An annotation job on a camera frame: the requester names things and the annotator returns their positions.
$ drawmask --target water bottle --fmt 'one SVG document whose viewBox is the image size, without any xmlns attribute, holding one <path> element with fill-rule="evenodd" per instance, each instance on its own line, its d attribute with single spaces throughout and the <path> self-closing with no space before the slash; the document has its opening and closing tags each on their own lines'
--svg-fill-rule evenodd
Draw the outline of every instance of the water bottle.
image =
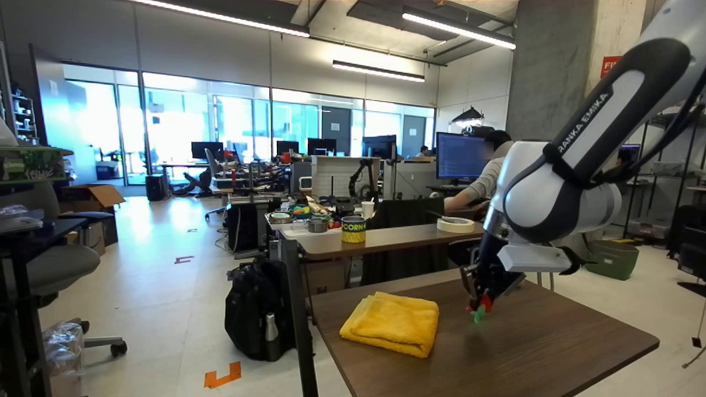
<svg viewBox="0 0 706 397">
<path fill-rule="evenodd" d="M 274 313 L 264 316 L 264 346 L 268 363 L 275 363 L 279 358 L 279 332 Z"/>
</svg>

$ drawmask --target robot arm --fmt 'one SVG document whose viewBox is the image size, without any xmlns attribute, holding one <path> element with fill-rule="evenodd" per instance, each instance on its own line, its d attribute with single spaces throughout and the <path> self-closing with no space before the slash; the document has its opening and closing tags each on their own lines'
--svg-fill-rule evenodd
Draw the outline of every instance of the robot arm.
<svg viewBox="0 0 706 397">
<path fill-rule="evenodd" d="M 620 210 L 612 184 L 632 177 L 694 122 L 706 87 L 703 17 L 703 0 L 667 0 L 639 44 L 624 53 L 554 142 L 513 143 L 468 285 L 472 310 L 492 305 L 520 280 L 520 272 L 575 269 L 575 260 L 549 242 L 605 227 Z M 662 140 L 632 167 L 605 177 L 605 161 L 639 123 L 667 107 L 682 108 Z"/>
</svg>

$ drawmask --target backpack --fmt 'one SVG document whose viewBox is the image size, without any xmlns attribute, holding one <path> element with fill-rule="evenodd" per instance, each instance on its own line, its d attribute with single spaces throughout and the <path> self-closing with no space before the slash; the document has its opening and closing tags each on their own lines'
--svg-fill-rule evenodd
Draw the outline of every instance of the backpack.
<svg viewBox="0 0 706 397">
<path fill-rule="evenodd" d="M 275 363 L 294 349 L 287 264 L 255 259 L 227 272 L 224 332 L 241 354 Z"/>
</svg>

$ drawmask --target yellow towel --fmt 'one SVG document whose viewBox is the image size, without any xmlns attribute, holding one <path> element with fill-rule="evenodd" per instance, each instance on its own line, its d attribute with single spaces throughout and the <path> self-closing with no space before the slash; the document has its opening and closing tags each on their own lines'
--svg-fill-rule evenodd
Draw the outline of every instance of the yellow towel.
<svg viewBox="0 0 706 397">
<path fill-rule="evenodd" d="M 439 327 L 439 305 L 377 291 L 360 301 L 339 328 L 343 339 L 428 358 Z"/>
</svg>

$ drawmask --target cardboard box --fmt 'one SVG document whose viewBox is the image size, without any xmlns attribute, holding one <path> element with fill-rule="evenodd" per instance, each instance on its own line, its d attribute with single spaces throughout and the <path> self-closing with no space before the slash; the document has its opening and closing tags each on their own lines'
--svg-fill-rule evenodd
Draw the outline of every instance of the cardboard box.
<svg viewBox="0 0 706 397">
<path fill-rule="evenodd" d="M 339 260 L 302 262 L 303 294 L 329 294 L 346 288 L 349 264 Z"/>
<path fill-rule="evenodd" d="M 94 252 L 105 252 L 107 246 L 117 242 L 114 206 L 125 204 L 114 186 L 71 186 L 62 192 L 62 213 L 105 213 L 105 223 L 87 227 L 86 242 Z"/>
</svg>

